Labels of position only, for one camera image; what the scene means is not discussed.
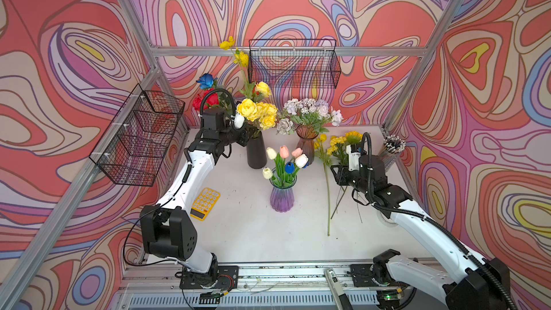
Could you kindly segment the purple glass tulip vase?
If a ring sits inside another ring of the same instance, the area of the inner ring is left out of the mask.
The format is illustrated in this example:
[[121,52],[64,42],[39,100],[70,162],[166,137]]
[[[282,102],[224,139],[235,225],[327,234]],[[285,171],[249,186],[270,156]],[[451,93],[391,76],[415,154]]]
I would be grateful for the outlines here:
[[277,181],[276,177],[270,179],[273,186],[270,204],[276,212],[288,212],[294,206],[294,186],[296,179],[285,184]]

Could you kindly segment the yellow carnation stem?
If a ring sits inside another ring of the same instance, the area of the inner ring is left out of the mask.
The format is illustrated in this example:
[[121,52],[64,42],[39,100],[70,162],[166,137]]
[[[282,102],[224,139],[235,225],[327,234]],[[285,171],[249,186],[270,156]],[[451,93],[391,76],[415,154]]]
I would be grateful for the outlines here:
[[346,152],[345,137],[344,136],[340,136],[340,137],[333,136],[331,138],[331,141],[330,141],[330,146],[331,145],[337,145],[337,144],[339,145],[338,155],[333,156],[333,157],[335,157],[339,161],[340,164],[347,165],[347,163],[348,163],[348,154]]
[[327,155],[328,156],[337,156],[339,151],[339,145],[331,145],[330,148],[327,149]]

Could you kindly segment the pale yellow rose spray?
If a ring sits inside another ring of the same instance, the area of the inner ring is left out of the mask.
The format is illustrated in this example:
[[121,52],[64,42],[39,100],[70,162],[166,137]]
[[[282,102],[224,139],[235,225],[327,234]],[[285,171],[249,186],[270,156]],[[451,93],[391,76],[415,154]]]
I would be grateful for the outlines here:
[[272,91],[267,83],[245,83],[240,91],[245,99],[238,104],[237,112],[248,123],[248,134],[251,139],[257,139],[265,130],[276,126],[278,109],[272,103],[265,100],[272,96]]

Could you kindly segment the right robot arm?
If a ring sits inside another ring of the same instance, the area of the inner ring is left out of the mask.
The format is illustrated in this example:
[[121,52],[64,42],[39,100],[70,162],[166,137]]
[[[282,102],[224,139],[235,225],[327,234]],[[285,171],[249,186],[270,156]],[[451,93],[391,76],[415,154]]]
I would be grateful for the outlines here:
[[358,205],[374,208],[403,228],[442,267],[436,270],[388,249],[373,258],[363,278],[379,286],[407,284],[448,309],[515,309],[509,268],[499,258],[488,259],[470,249],[406,190],[391,184],[383,160],[372,152],[368,133],[331,138],[327,154],[337,160],[330,167],[336,183],[351,187],[352,199]]

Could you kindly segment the sunflower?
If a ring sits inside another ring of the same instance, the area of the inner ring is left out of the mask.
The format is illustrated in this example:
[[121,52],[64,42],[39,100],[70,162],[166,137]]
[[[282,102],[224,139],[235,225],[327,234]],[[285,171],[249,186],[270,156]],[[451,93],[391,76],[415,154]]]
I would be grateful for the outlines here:
[[344,137],[346,146],[357,145],[362,141],[362,134],[357,131],[347,132]]

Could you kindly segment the yellow poppy spray stem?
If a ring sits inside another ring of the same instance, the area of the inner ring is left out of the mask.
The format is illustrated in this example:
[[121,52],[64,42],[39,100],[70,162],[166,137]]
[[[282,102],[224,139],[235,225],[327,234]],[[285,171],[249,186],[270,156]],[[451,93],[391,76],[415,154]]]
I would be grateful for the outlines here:
[[318,135],[314,141],[314,152],[315,157],[321,161],[323,166],[327,194],[327,237],[329,237],[331,232],[331,189],[329,184],[329,167],[331,166],[331,156],[327,153],[327,149],[324,144],[326,140],[327,136],[324,133]]

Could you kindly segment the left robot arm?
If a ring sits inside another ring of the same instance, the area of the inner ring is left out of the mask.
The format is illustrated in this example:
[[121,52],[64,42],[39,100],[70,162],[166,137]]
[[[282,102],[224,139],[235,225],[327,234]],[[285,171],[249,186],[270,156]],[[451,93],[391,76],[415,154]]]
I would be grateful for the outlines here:
[[248,134],[238,115],[232,94],[224,88],[211,90],[199,105],[201,126],[192,143],[183,150],[185,167],[165,195],[143,207],[136,225],[141,228],[143,250],[158,263],[181,267],[182,279],[199,288],[218,285],[218,258],[198,243],[190,217],[204,181],[221,157],[229,158],[232,145],[245,146]]

